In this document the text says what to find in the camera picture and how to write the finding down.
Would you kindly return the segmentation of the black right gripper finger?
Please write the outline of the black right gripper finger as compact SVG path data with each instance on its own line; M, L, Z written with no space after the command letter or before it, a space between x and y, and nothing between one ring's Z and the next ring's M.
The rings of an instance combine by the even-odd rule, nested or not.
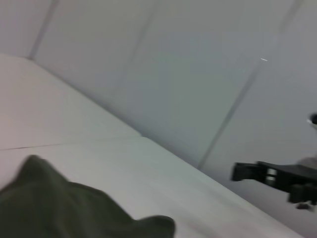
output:
M264 162L235 163L231 172L231 181L255 180L261 183L266 181L266 165Z
M295 204L298 210L314 210L317 205L317 187L313 184L291 186L288 202Z

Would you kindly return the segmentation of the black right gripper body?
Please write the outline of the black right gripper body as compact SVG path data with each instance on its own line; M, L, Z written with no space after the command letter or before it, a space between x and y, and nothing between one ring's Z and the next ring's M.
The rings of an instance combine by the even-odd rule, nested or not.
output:
M257 162L265 171L264 184L277 190L290 192L294 185L317 187L316 170L301 165L276 165Z

